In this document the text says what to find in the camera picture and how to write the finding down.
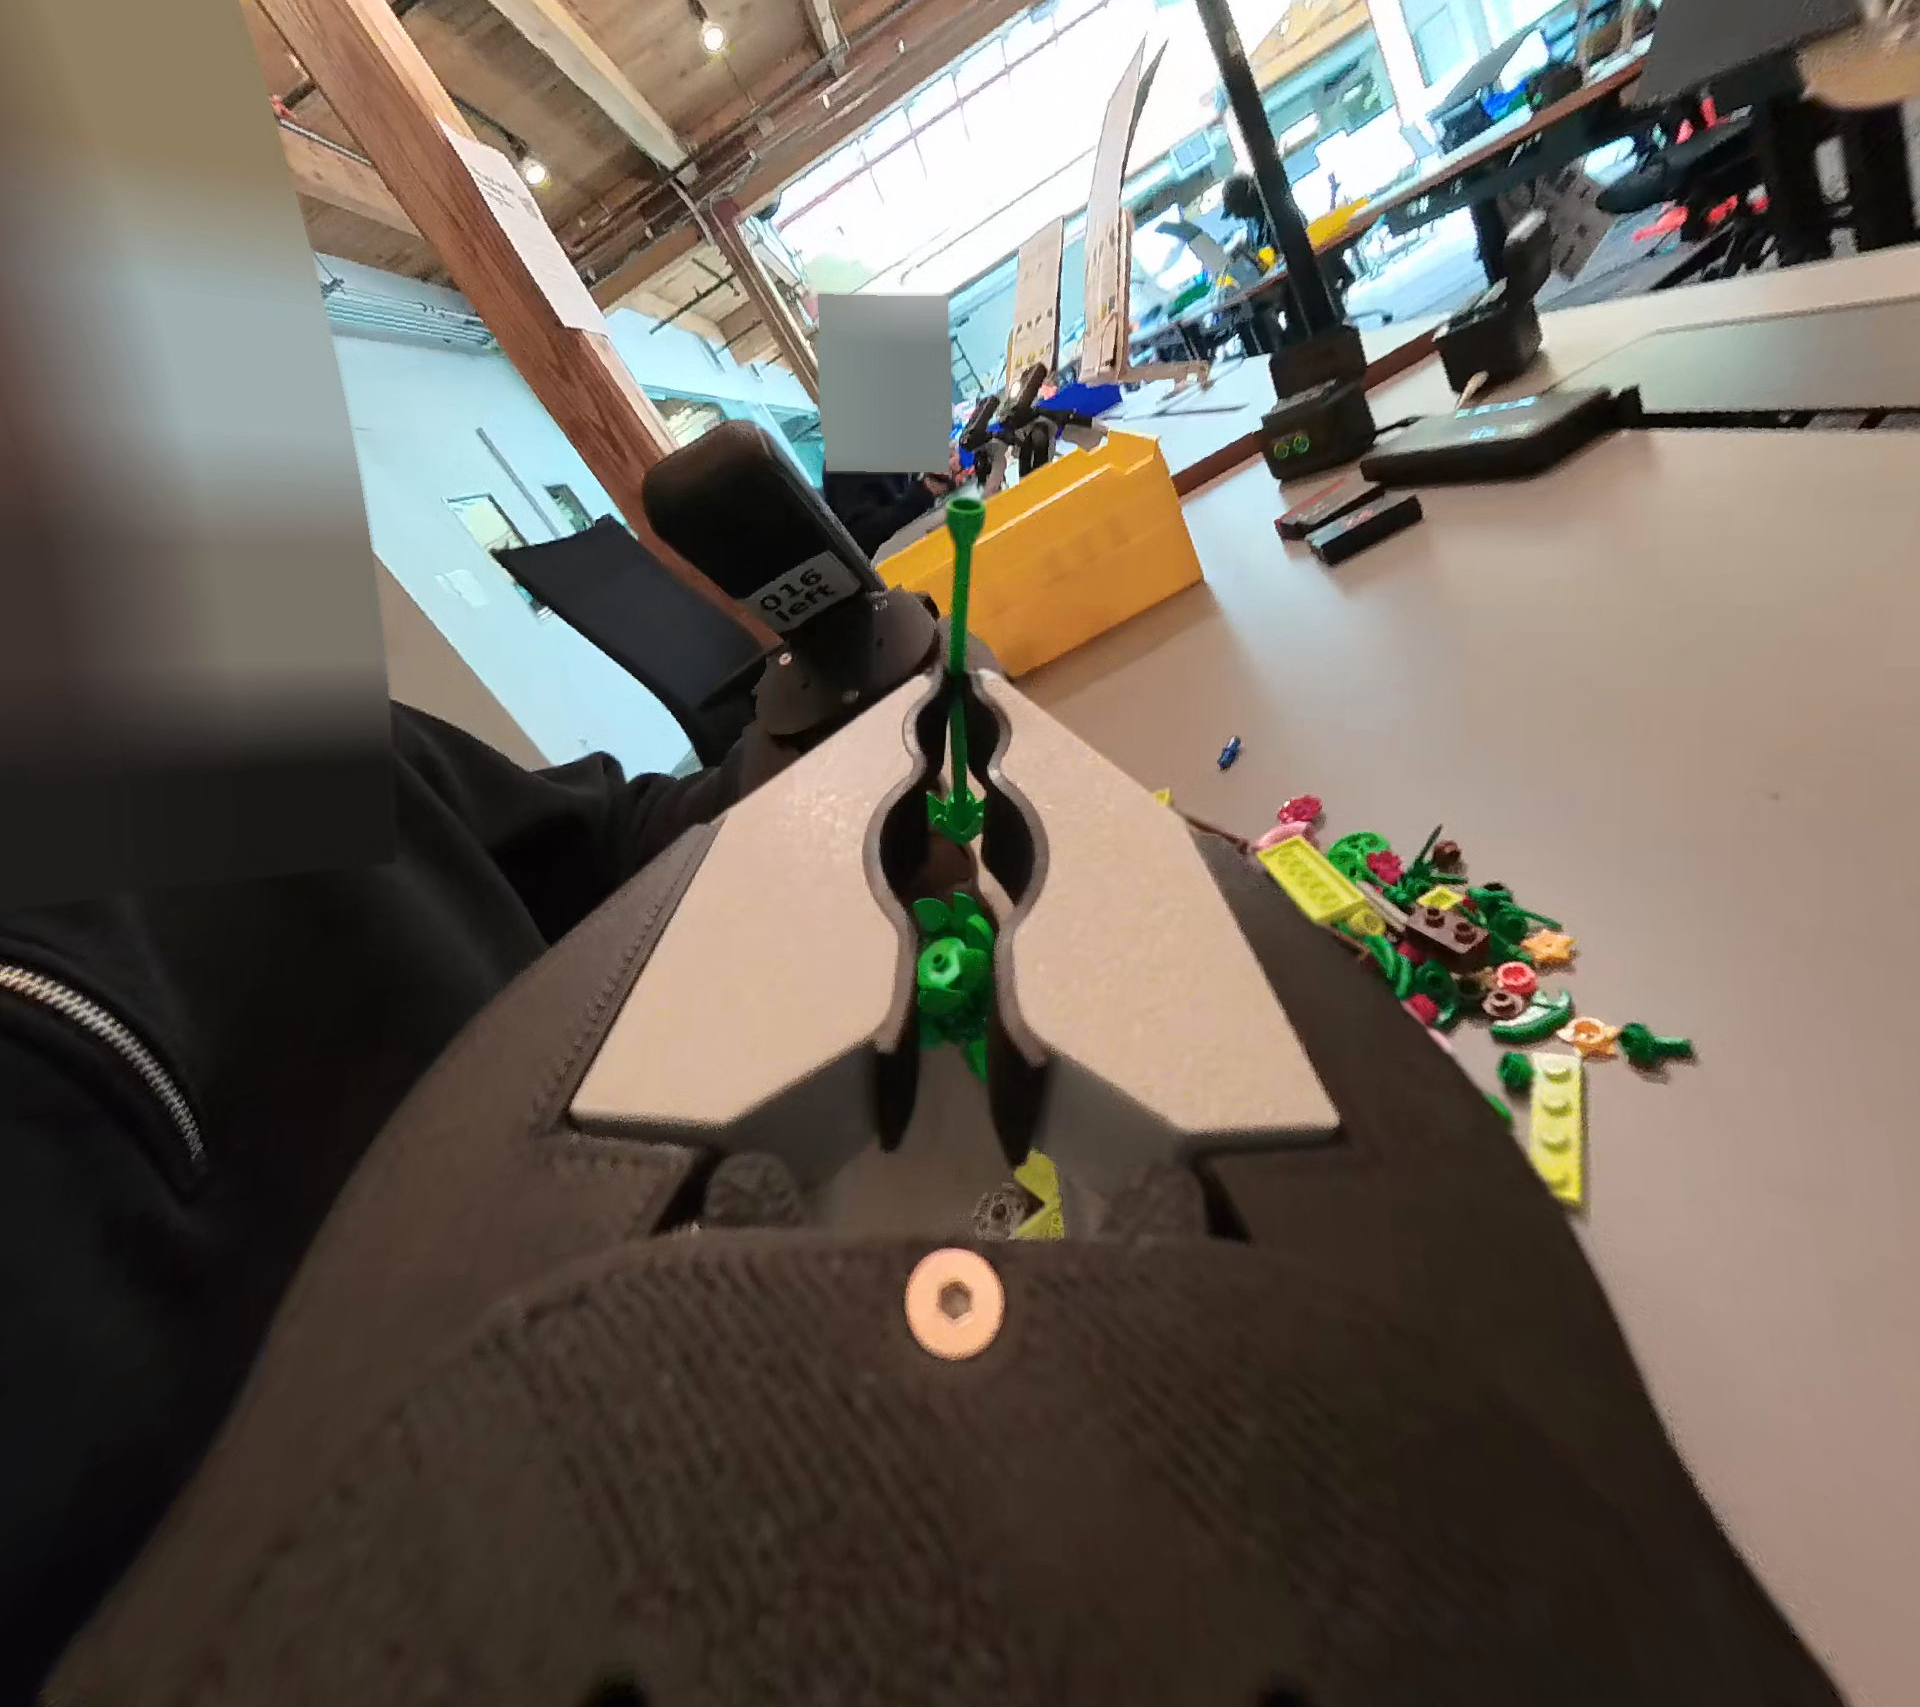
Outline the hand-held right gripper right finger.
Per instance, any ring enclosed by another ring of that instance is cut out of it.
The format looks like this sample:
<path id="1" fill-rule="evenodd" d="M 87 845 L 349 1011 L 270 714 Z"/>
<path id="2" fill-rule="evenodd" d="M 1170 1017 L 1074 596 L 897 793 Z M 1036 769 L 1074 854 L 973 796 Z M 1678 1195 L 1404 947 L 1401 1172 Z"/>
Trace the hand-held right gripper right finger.
<path id="1" fill-rule="evenodd" d="M 1139 1173 L 1334 1139 L 1334 1098 L 1189 823 L 991 667 L 972 723 L 1008 1149 Z"/>

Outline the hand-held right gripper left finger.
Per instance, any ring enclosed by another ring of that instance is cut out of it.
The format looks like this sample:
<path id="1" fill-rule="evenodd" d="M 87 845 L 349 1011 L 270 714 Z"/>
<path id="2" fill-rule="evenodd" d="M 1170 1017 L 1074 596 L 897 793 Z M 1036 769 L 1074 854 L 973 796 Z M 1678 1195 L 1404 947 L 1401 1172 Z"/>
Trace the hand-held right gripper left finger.
<path id="1" fill-rule="evenodd" d="M 923 799 L 931 672 L 739 800 L 572 1106 L 578 1128 L 721 1153 L 858 1153 L 913 1010 L 880 825 Z"/>

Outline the green leafy brick plant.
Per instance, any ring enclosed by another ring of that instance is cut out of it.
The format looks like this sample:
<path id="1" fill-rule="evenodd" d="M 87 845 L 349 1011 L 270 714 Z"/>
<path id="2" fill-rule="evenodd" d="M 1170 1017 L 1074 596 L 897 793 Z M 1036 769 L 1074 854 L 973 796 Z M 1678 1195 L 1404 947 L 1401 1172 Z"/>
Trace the green leafy brick plant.
<path id="1" fill-rule="evenodd" d="M 919 896 L 913 967 L 923 1050 L 953 1048 L 979 1083 L 991 1077 L 991 1016 L 997 1005 L 997 926 L 965 889 Z"/>

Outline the green toy stem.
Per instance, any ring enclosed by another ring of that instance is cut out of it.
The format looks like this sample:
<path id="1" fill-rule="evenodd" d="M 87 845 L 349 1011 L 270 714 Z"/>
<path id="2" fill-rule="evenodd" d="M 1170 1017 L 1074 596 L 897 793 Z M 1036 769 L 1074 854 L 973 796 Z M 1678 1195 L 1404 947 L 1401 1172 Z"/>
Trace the green toy stem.
<path id="1" fill-rule="evenodd" d="M 969 641 L 972 641 L 972 576 L 973 546 L 983 535 L 988 504 L 978 490 L 958 490 L 947 500 L 950 535 L 950 637 L 947 637 L 947 788 L 928 793 L 931 829 L 954 848 L 969 848 L 986 825 L 986 800 L 972 788 L 969 741 Z"/>

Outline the pile of small toy bricks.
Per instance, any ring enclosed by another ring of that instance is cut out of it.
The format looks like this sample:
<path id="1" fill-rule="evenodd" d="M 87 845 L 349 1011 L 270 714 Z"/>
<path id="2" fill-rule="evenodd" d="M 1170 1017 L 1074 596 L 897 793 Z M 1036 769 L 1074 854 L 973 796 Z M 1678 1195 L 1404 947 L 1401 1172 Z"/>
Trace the pile of small toy bricks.
<path id="1" fill-rule="evenodd" d="M 1324 854 L 1334 840 L 1322 837 L 1322 825 L 1324 817 L 1307 837 Z M 1283 837 L 1290 834 L 1276 832 L 1272 819 L 1252 840 L 1227 834 L 1227 845 L 1270 880 L 1257 849 Z M 1473 877 L 1462 845 L 1447 829 L 1433 829 L 1410 856 L 1393 843 L 1390 848 L 1399 856 L 1397 880 L 1362 882 L 1370 908 L 1346 924 L 1318 924 L 1319 933 L 1351 952 L 1441 1048 L 1477 1032 L 1495 1046 L 1495 1083 L 1484 1099 L 1523 1154 L 1533 1080 L 1529 1053 L 1574 1050 L 1584 1058 L 1589 1206 L 1592 1068 L 1618 1062 L 1643 1077 L 1666 1077 L 1699 1055 L 1695 1042 L 1658 1022 L 1585 1011 L 1571 994 L 1578 936 L 1523 902 L 1508 882 Z"/>

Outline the person's left forearm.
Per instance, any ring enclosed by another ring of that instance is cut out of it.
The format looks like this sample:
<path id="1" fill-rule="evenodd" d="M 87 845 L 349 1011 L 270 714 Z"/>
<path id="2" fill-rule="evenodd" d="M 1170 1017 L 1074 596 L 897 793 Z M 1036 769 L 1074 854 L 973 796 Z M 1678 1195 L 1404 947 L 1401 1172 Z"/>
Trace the person's left forearm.
<path id="1" fill-rule="evenodd" d="M 625 777 L 606 753 L 541 771 L 518 784 L 529 812 L 503 843 L 503 866 L 526 902 L 578 918 L 798 759 L 794 742 L 750 729 L 717 769 L 688 777 Z"/>

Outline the long wide lime plate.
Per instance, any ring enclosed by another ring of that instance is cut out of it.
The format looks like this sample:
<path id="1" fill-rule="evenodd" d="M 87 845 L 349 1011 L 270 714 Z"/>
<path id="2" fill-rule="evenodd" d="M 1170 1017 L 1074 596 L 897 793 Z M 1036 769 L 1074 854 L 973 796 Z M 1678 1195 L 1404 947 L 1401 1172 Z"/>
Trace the long wide lime plate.
<path id="1" fill-rule="evenodd" d="M 1257 862 L 1301 913 L 1319 926 L 1346 924 L 1370 908 L 1346 877 L 1307 834 L 1290 834 L 1257 849 Z"/>

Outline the black tabletop gadget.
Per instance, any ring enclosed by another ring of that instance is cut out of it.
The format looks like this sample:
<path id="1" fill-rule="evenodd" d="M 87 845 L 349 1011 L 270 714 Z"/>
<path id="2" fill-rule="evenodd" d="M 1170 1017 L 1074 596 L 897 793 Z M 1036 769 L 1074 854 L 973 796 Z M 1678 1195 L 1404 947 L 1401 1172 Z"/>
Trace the black tabletop gadget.
<path id="1" fill-rule="evenodd" d="M 1105 414 L 1122 401 L 1122 387 L 1113 382 L 1086 383 L 1068 382 L 1068 397 L 1060 401 L 1060 382 L 1046 365 L 1032 365 L 1021 373 L 1008 395 L 1002 427 L 1009 447 L 1009 471 L 1016 479 L 1049 465 L 1057 453 L 1094 450 L 1105 442 Z"/>
<path id="2" fill-rule="evenodd" d="M 993 497 L 1023 471 L 1027 417 L 1032 412 L 1030 382 L 986 395 L 958 432 L 962 456 L 960 484 L 979 497 Z"/>

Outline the white paper notice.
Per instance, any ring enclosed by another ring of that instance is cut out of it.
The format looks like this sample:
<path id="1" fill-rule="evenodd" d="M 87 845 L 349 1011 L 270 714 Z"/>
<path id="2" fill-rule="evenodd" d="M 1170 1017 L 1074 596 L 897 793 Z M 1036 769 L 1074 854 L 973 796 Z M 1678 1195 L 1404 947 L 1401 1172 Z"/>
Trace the white paper notice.
<path id="1" fill-rule="evenodd" d="M 444 158 L 437 158 L 439 239 L 452 239 L 450 272 L 459 288 L 492 318 L 503 288 L 517 288 L 522 310 L 543 324 L 600 343 L 613 340 L 606 312 L 589 296 L 525 181 L 518 165 L 493 146 L 433 121 Z"/>

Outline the yellow plastic bin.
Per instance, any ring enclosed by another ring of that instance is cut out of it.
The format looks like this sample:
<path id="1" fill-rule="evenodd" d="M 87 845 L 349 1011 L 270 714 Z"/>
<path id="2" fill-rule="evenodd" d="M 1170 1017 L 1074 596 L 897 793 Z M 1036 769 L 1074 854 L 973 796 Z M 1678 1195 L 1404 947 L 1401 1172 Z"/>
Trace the yellow plastic bin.
<path id="1" fill-rule="evenodd" d="M 1021 678 L 1201 578 L 1160 442 L 1113 430 L 986 501 L 969 633 Z"/>

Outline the wooden display board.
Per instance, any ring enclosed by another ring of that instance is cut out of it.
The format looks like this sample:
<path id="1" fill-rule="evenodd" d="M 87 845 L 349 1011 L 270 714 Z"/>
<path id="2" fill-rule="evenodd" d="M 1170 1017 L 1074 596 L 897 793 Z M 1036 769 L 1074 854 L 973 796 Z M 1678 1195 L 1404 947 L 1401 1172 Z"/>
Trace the wooden display board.
<path id="1" fill-rule="evenodd" d="M 1102 109 L 1084 225 L 1084 383 L 1116 383 L 1130 365 L 1132 213 L 1122 200 L 1139 117 L 1164 60 L 1164 41 L 1142 37 Z"/>
<path id="2" fill-rule="evenodd" d="M 1065 280 L 1068 216 L 1057 213 L 1030 232 L 1016 255 L 1016 314 L 1008 332 L 1005 390 L 1060 365 L 1060 301 Z"/>

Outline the narrow lime toy plate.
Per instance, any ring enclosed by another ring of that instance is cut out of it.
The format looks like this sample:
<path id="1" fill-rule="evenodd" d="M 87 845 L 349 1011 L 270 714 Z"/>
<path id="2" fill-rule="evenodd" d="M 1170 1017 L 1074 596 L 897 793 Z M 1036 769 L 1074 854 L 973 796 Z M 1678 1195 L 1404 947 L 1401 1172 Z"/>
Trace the narrow lime toy plate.
<path id="1" fill-rule="evenodd" d="M 1567 1209 L 1585 1206 L 1585 1062 L 1574 1050 L 1530 1050 L 1525 1158 Z"/>

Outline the wooden pillar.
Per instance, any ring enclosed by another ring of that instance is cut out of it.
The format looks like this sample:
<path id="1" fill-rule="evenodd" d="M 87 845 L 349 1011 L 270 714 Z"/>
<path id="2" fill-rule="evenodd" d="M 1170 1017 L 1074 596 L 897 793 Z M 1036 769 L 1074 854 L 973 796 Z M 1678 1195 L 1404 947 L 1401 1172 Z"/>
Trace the wooden pillar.
<path id="1" fill-rule="evenodd" d="M 403 213 L 450 268 L 452 239 L 439 239 L 444 205 L 433 194 L 437 158 L 444 158 L 437 150 L 433 121 L 443 115 L 462 130 L 467 122 L 388 0 L 258 0 L 258 4 L 366 148 Z M 543 324 L 541 310 L 522 310 L 514 296 L 514 284 L 503 288 L 492 318 L 477 314 L 583 453 L 633 535 L 648 537 L 643 479 L 673 453 L 655 406 L 614 340 L 555 329 Z"/>

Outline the black charger with green lights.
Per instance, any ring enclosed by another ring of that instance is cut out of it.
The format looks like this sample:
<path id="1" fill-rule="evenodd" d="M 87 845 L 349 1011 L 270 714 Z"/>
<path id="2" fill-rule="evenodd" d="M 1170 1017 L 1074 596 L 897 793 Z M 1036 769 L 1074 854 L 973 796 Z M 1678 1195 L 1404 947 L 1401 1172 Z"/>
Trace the black charger with green lights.
<path id="1" fill-rule="evenodd" d="M 1279 482 L 1340 468 L 1375 447 L 1367 368 L 1353 324 L 1290 340 L 1268 355 L 1276 404 L 1263 417 L 1263 460 Z"/>

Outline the black flat power box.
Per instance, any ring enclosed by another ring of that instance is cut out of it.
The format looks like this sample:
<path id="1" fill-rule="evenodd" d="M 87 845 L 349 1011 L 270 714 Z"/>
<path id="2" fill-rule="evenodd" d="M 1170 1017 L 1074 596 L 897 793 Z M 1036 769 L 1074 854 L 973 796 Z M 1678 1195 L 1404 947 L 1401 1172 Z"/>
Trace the black flat power box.
<path id="1" fill-rule="evenodd" d="M 1410 417 L 1382 430 L 1357 471 L 1389 489 L 1519 479 L 1641 425 L 1641 387 L 1554 390 Z"/>

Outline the black metal column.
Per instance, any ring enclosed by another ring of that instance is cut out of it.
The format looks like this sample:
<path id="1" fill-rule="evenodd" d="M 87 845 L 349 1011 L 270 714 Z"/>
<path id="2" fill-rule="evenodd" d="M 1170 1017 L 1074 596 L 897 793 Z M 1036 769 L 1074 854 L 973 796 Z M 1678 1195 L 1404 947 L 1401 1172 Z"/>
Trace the black metal column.
<path id="1" fill-rule="evenodd" d="M 1228 115 L 1245 146 L 1252 174 L 1259 187 L 1263 211 L 1286 268 L 1290 299 L 1298 312 L 1298 332 L 1334 335 L 1346 324 L 1346 314 L 1329 284 L 1322 264 L 1308 239 L 1308 225 L 1283 174 L 1279 143 L 1263 109 L 1263 92 L 1237 33 L 1234 7 L 1228 0 L 1194 0 L 1194 4 L 1207 33 L 1218 78 L 1227 88 Z"/>

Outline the black charger case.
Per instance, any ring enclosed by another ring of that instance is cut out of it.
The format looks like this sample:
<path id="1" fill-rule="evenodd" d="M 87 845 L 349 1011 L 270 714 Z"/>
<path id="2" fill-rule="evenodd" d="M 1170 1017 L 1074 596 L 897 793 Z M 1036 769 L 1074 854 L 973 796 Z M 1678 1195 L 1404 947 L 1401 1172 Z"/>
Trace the black charger case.
<path id="1" fill-rule="evenodd" d="M 1508 227 L 1500 277 L 1452 312 L 1434 350 L 1455 397 L 1490 393 L 1523 376 L 1543 349 L 1540 290 L 1551 277 L 1551 225 L 1533 207 Z"/>

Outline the wooden top office desk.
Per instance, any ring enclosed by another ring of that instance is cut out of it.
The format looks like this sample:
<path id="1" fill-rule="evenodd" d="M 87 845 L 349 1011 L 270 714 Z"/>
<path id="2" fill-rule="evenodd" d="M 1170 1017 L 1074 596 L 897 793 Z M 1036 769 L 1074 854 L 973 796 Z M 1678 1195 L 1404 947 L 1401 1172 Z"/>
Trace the wooden top office desk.
<path id="1" fill-rule="evenodd" d="M 1353 277 L 1346 318 L 1362 329 L 1408 324 L 1484 288 L 1536 184 L 1652 126 L 1654 109 L 1637 103 L 1647 51 L 1648 41 L 1636 43 L 1563 99 L 1515 113 L 1370 194 L 1334 240 Z"/>

